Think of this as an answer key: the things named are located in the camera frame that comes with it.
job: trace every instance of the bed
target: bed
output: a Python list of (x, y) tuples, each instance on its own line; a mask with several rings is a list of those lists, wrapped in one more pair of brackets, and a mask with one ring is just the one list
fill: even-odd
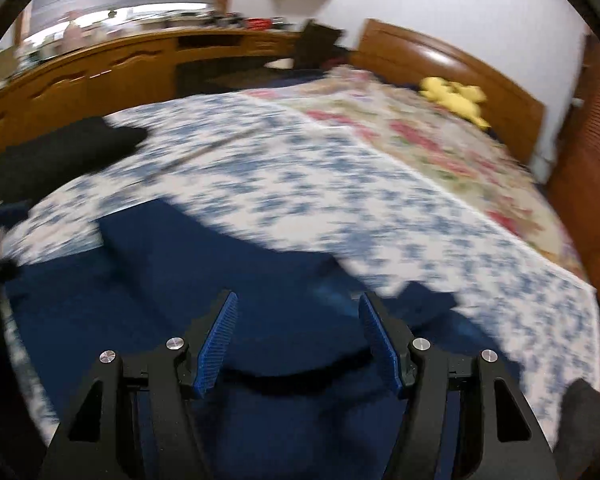
[[(323, 80), (288, 89), (192, 96), (113, 113), (107, 117), (112, 125), (150, 131), (138, 153), (53, 192), (32, 209), (27, 221), (5, 233), (0, 252), (30, 264), (97, 247), (96, 218), (164, 197), (205, 225), (238, 238), (280, 250), (328, 251), (383, 294), (395, 294), (409, 280), (454, 292), (458, 311), (523, 365), (522, 389), (554, 444), (559, 403), (568, 384), (583, 377), (600, 390), (600, 318), (594, 289), (576, 275), (575, 254), (576, 264), (558, 258), (556, 254), (564, 254), (560, 251), (552, 258), (473, 203), (475, 193), (463, 194), (464, 188), (449, 187), (418, 166), (410, 150), (430, 148), (432, 141), (426, 139), (438, 142), (439, 137), (429, 137), (426, 128), (416, 135), (399, 126), (399, 136), (418, 142), (394, 150), (394, 135), (384, 143), (382, 124), (404, 121), (391, 114), (405, 110), (421, 121), (425, 114), (434, 124), (443, 122), (445, 138), (462, 132), (464, 144), (456, 144), (461, 155), (478, 150), (482, 159), (474, 156), (472, 163), (493, 163), (489, 157), (498, 157), (498, 163), (506, 162), (502, 179), (510, 178), (505, 189), (524, 181), (524, 193), (533, 193), (530, 175), (501, 143), (425, 104), (414, 92), (383, 85), (359, 69), (394, 84), (426, 75), (480, 84), (491, 103), (484, 116), (510, 148), (517, 127), (537, 136), (542, 107), (493, 69), (496, 75), (483, 80), (484, 64), (432, 41), (370, 21), (351, 60), (358, 70), (340, 67)], [(433, 51), (446, 57), (433, 56)], [(416, 62), (421, 62), (418, 69), (410, 69)], [(505, 105), (497, 99), (498, 91), (519, 96), (517, 104), (506, 105), (510, 116), (499, 116), (498, 103)], [(526, 110), (525, 103), (532, 108)], [(369, 107), (375, 110), (371, 118)], [(466, 139), (472, 139), (470, 150), (464, 150)], [(182, 153), (218, 140), (227, 143), (145, 180)], [(518, 153), (518, 160), (526, 162), (524, 152)], [(458, 168), (448, 169), (457, 173)], [(539, 194), (534, 200), (543, 214), (551, 213)], [(546, 224), (560, 232), (557, 218)], [(2, 312), (21, 390), (48, 442), (57, 415), (19, 340), (7, 300)]]

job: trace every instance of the wooden wardrobe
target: wooden wardrobe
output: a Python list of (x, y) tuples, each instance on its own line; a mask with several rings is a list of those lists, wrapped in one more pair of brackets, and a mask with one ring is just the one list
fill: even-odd
[(580, 253), (600, 301), (600, 42), (587, 38), (576, 97), (558, 140), (558, 162), (547, 184), (552, 204)]

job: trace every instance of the wooden furniture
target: wooden furniture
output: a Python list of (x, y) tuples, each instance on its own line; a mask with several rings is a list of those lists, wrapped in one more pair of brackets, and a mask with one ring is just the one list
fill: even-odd
[(547, 196), (600, 300), (600, 42), (595, 38), (587, 58), (587, 96), (565, 138), (547, 183)]
[(0, 90), (0, 152), (89, 116), (176, 97), (176, 67), (292, 53), (296, 35), (247, 30), (164, 30), (59, 57)]
[(585, 106), (590, 101), (597, 88), (599, 75), (597, 70), (599, 63), (596, 63), (596, 56), (600, 56), (600, 42), (593, 34), (583, 36), (582, 65), (578, 82), (573, 91), (571, 104), (562, 122), (562, 127), (556, 137), (556, 152), (562, 151), (563, 147), (569, 143), (569, 140), (580, 131), (582, 123), (588, 114), (588, 108)]
[(544, 105), (486, 63), (443, 41), (377, 20), (366, 23), (351, 63), (392, 84), (417, 84), (439, 76), (480, 86), (488, 98), (480, 105), (482, 116), (518, 161), (529, 162)]

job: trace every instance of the wooden desk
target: wooden desk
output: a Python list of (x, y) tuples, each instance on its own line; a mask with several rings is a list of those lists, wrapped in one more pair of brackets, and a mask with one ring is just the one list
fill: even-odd
[(0, 152), (84, 117), (176, 97), (176, 65), (225, 57), (288, 57), (296, 34), (171, 29), (72, 52), (0, 90)]

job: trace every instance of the wooden headboard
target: wooden headboard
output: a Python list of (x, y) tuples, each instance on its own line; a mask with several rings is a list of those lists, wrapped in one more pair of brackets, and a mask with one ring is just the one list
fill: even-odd
[(425, 77), (438, 76), (478, 85), (488, 99), (480, 104), (482, 116), (518, 161), (529, 162), (544, 105), (479, 59), (413, 30), (368, 20), (350, 62), (392, 84), (417, 84)]

